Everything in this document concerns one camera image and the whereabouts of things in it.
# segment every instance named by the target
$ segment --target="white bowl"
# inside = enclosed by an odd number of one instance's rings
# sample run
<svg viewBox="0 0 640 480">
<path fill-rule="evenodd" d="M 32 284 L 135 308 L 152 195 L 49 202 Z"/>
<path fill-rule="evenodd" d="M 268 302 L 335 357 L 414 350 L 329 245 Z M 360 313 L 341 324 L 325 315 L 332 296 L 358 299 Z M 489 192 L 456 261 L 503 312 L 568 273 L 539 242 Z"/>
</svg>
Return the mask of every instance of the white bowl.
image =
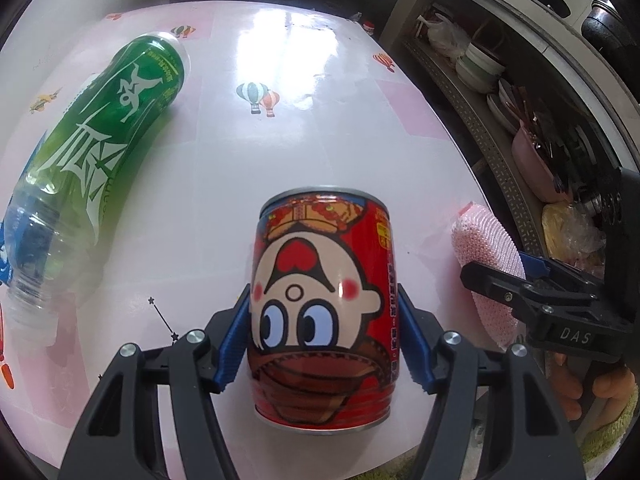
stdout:
<svg viewBox="0 0 640 480">
<path fill-rule="evenodd" d="M 478 79 L 484 81 L 487 85 L 495 85 L 498 81 L 498 76 L 489 74 L 484 68 L 476 65 L 473 61 L 471 61 L 466 54 L 461 58 L 462 64 L 465 66 L 468 72 L 471 72 Z"/>
<path fill-rule="evenodd" d="M 489 110 L 494 115 L 495 119 L 507 130 L 511 135 L 518 133 L 520 125 L 515 119 L 504 110 L 504 106 L 500 102 L 500 98 L 496 94 L 489 94 L 486 97 L 486 103 L 489 105 Z"/>
<path fill-rule="evenodd" d="M 494 90 L 494 85 L 487 83 L 471 72 L 471 70 L 469 70 L 469 68 L 464 64 L 463 58 L 461 57 L 458 58 L 458 61 L 456 62 L 456 73 L 458 74 L 460 81 L 475 92 L 488 94 Z"/>
<path fill-rule="evenodd" d="M 489 56 L 489 54 L 483 52 L 481 47 L 478 47 L 473 43 L 469 43 L 469 46 L 466 48 L 466 56 L 482 70 L 491 75 L 502 75 L 502 72 L 504 72 L 506 68 Z"/>
</svg>

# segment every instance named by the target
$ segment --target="red can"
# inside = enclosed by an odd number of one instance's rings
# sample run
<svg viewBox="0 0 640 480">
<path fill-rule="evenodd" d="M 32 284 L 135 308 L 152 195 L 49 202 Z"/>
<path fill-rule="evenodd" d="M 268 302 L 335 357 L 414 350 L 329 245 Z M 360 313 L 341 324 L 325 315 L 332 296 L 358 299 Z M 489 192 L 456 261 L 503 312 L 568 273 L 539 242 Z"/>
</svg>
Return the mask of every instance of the red can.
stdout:
<svg viewBox="0 0 640 480">
<path fill-rule="evenodd" d="M 356 190 L 292 190 L 260 212 L 248 347 L 255 409 L 303 433 L 369 428 L 398 377 L 388 211 Z"/>
</svg>

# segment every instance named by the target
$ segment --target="cartoon eye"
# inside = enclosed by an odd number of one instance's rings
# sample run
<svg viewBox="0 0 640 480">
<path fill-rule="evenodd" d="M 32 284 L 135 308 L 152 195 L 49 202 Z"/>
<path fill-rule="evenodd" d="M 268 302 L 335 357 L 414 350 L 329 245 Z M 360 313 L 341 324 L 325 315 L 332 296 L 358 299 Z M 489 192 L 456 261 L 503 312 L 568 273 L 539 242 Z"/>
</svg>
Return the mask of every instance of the cartoon eye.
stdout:
<svg viewBox="0 0 640 480">
<path fill-rule="evenodd" d="M 260 318 L 260 339 L 265 348 L 274 348 L 284 343 L 287 313 L 279 301 L 267 304 Z"/>
<path fill-rule="evenodd" d="M 298 316 L 298 343 L 302 347 L 332 346 L 338 339 L 338 317 L 333 306 L 311 300 Z"/>
</svg>

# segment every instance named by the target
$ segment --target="pink sponge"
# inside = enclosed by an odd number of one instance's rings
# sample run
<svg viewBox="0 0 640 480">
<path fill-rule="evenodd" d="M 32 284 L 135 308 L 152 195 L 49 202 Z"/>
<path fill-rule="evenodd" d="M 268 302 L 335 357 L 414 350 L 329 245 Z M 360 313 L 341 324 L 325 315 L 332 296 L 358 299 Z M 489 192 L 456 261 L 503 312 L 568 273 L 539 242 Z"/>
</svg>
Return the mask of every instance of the pink sponge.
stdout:
<svg viewBox="0 0 640 480">
<path fill-rule="evenodd" d="M 524 267 L 511 237 L 485 206 L 470 203 L 458 215 L 452 230 L 453 250 L 461 266 L 480 262 L 524 278 Z M 502 349 L 513 343 L 518 321 L 511 309 L 473 292 L 485 330 Z"/>
</svg>

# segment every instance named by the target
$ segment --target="hot air balloon print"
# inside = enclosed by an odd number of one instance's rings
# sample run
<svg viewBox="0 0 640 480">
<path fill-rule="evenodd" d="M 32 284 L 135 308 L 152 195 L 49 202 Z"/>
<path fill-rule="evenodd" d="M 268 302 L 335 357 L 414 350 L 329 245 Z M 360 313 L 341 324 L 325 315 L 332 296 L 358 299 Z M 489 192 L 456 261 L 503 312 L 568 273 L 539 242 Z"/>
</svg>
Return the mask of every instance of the hot air balloon print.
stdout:
<svg viewBox="0 0 640 480">
<path fill-rule="evenodd" d="M 280 94 L 269 90 L 264 97 L 260 100 L 260 104 L 267 111 L 267 117 L 275 117 L 273 113 L 273 107 L 280 101 Z"/>
<path fill-rule="evenodd" d="M 251 104 L 251 113 L 259 114 L 260 107 L 258 103 L 262 100 L 262 98 L 267 95 L 269 89 L 267 85 L 263 85 L 262 83 L 243 83 L 238 85 L 236 88 L 236 93 L 249 104 Z"/>
<path fill-rule="evenodd" d="M 191 27 L 191 25 L 180 25 L 179 27 L 174 27 L 171 29 L 171 33 L 176 38 L 183 38 L 184 40 L 196 31 L 195 27 Z"/>
<path fill-rule="evenodd" d="M 29 110 L 33 114 L 34 112 L 41 112 L 44 110 L 44 107 L 47 103 L 53 101 L 53 99 L 58 97 L 58 92 L 60 92 L 62 88 L 58 88 L 53 94 L 43 94 L 36 97 L 36 101 L 30 106 Z"/>
<path fill-rule="evenodd" d="M 395 72 L 395 70 L 393 68 L 391 68 L 391 67 L 395 66 L 394 65 L 394 60 L 391 59 L 384 52 L 379 52 L 378 54 L 374 54 L 373 55 L 373 59 L 375 59 L 378 63 L 383 64 L 384 66 L 386 66 L 386 69 L 389 70 L 389 72 Z"/>
</svg>

